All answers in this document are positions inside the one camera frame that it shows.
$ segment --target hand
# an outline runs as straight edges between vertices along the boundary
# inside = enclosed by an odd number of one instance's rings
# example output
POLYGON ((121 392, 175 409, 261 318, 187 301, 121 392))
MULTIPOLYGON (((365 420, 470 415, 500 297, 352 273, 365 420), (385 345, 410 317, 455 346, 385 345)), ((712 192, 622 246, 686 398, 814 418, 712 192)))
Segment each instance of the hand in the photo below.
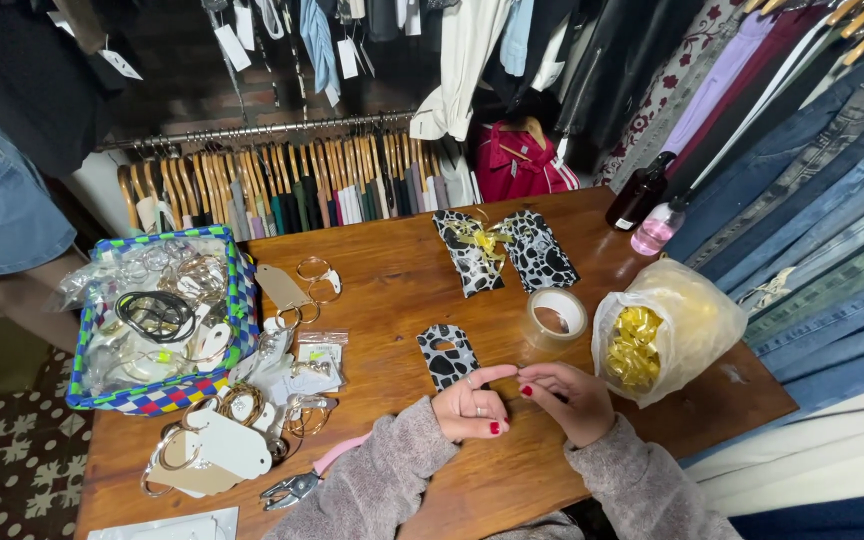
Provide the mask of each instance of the hand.
POLYGON ((502 399, 496 392, 479 387, 517 371, 519 368, 511 364, 480 368, 432 398, 432 411, 445 438, 457 443, 468 438, 494 439, 508 432, 509 413, 502 399))
POLYGON ((568 364, 533 364, 518 370, 518 391, 549 413, 578 448, 605 436, 616 423, 609 389, 599 377, 568 364), (562 402, 558 394, 567 402, 562 402))

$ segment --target wooden table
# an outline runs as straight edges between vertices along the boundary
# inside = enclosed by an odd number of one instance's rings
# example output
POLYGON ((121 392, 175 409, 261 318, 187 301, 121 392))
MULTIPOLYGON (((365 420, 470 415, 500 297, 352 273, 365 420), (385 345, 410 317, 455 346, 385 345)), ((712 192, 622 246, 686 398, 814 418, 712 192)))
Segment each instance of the wooden table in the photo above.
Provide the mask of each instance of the wooden table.
MULTIPOLYGON (((607 187, 482 204, 492 221, 531 209, 552 227, 582 279, 570 287, 590 313, 606 293, 625 289, 654 257, 636 254, 629 233, 612 230, 603 214, 614 199, 607 187)), ((288 510, 265 512, 258 494, 279 480, 307 472, 336 443, 370 430, 381 415, 396 413, 435 389, 415 336, 437 323, 468 334, 482 365, 522 362, 518 327, 528 295, 512 265, 505 288, 463 298, 459 276, 431 223, 430 214, 315 230, 245 244, 259 264, 295 275, 309 256, 328 260, 341 274, 342 298, 324 305, 321 317, 302 330, 348 328, 342 369, 347 386, 324 430, 300 451, 255 480, 214 497, 174 491, 144 496, 138 478, 160 429, 181 413, 153 419, 98 412, 78 511, 75 537, 89 531, 239 507, 238 540, 257 540, 288 510)), ((263 295, 262 309, 274 314, 263 295)), ((592 330, 563 357, 593 370, 592 330)), ((492 384, 505 400, 511 430, 495 440, 468 440, 432 478, 421 510, 402 525, 401 539, 474 540, 508 529, 589 497, 563 457, 565 436, 534 403, 519 396, 513 379, 492 384)), ((762 363, 739 343, 683 390, 646 409, 615 399, 642 438, 685 457, 796 410, 796 404, 762 363), (731 366, 741 381, 722 370, 731 366)))

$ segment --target woman's right hand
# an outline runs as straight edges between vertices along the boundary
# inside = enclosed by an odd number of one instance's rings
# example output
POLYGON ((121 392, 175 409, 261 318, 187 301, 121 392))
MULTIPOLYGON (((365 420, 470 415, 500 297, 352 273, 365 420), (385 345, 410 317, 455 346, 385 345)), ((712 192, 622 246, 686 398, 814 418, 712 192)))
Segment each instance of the woman's right hand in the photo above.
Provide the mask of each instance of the woman's right hand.
POLYGON ((578 448, 593 444, 616 424, 609 389, 595 375, 554 362, 518 370, 518 382, 522 397, 548 412, 578 448))

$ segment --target brick wall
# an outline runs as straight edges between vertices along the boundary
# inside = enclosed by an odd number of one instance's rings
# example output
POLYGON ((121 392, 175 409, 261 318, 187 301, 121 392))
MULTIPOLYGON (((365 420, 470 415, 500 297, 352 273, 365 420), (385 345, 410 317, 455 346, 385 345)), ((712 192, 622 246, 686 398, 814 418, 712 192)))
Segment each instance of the brick wall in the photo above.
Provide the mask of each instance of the brick wall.
MULTIPOLYGON (((333 44, 342 35, 342 26, 333 21, 333 44)), ((359 28, 355 40, 361 36, 359 28)), ((127 90, 112 104, 118 124, 116 138, 244 125, 218 41, 198 1, 150 2, 125 30, 125 37, 137 55, 137 68, 144 80, 129 80, 127 90)), ((342 100, 338 109, 333 109, 325 92, 313 94, 314 71, 305 45, 298 35, 296 38, 309 119, 414 109, 437 85, 439 57, 423 50, 417 37, 403 35, 388 43, 366 40, 376 78, 360 74, 342 80, 342 100)), ((252 125, 301 121, 302 99, 288 38, 269 43, 266 54, 270 71, 256 50, 248 53, 252 65, 237 74, 248 119, 252 125), (273 83, 277 85, 278 107, 273 83)))

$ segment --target light blue shirt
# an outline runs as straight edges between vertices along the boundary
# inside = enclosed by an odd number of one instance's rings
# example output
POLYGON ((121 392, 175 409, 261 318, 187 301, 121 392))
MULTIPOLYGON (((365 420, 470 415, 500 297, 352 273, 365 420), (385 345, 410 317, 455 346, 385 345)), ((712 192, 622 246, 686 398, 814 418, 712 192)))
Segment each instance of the light blue shirt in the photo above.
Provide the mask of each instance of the light blue shirt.
POLYGON ((502 46, 498 60, 505 72, 514 77, 525 74, 525 56, 529 52, 529 28, 532 27, 532 8, 535 0, 517 0, 509 7, 505 20, 502 46))
POLYGON ((301 0, 298 14, 298 33, 305 42, 305 49, 315 68, 315 93, 322 92, 326 86, 339 88, 339 71, 335 68, 335 52, 332 51, 332 34, 329 19, 316 0, 301 0))

